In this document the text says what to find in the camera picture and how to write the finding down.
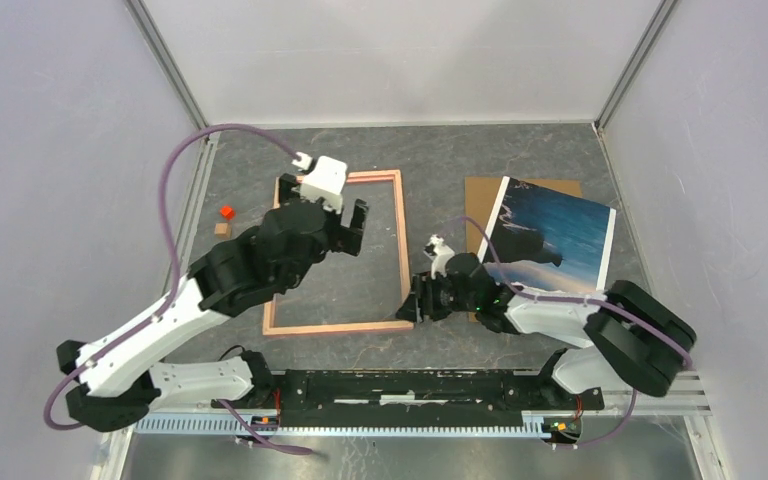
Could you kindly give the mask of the pink wooden picture frame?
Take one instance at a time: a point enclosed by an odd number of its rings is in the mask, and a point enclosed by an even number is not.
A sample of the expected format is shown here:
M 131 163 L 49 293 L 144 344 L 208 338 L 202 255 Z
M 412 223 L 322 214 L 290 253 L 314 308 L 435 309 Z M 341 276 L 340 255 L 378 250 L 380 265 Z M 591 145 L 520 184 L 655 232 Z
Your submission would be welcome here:
M 347 206 L 366 201 L 369 215 L 360 255 L 337 254 L 313 268 L 297 290 L 264 305 L 265 336 L 383 333 L 413 328 L 395 310 L 410 290 L 401 172 L 348 176 Z

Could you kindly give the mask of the blue sea photo print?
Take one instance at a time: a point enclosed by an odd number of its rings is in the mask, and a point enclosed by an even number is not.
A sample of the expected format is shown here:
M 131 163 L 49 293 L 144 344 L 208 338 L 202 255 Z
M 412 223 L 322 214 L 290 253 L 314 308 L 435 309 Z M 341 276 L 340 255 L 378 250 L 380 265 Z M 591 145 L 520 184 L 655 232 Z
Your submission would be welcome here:
M 588 293 L 606 286 L 616 223 L 612 207 L 580 196 L 575 181 L 470 177 L 468 233 L 495 277 L 546 291 Z

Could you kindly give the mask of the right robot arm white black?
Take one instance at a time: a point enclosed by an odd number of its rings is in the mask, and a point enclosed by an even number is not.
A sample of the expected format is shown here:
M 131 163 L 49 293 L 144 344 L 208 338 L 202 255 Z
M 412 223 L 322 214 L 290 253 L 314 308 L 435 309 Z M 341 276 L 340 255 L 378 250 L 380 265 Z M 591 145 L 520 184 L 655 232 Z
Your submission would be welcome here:
M 637 284 L 619 280 L 604 292 L 549 292 L 494 277 L 472 253 L 436 259 L 415 274 L 399 320 L 438 321 L 467 312 L 488 330 L 540 334 L 566 344 L 537 382 L 540 400 L 562 408 L 595 387 L 627 387 L 663 397 L 691 368 L 696 331 Z

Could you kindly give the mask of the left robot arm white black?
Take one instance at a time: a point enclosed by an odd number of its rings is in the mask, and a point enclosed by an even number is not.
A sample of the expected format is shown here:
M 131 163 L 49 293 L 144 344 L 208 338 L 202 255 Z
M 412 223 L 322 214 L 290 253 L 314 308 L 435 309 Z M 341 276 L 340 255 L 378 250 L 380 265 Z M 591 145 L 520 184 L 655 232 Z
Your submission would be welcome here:
M 57 348 L 75 426 L 116 431 L 154 409 L 210 400 L 266 405 L 272 374 L 259 353 L 212 363 L 169 364 L 189 339 L 297 287 L 330 252 L 358 255 L 368 206 L 355 203 L 341 223 L 346 177 L 278 180 L 280 204 L 262 222 L 194 261 L 168 294 L 102 339 Z

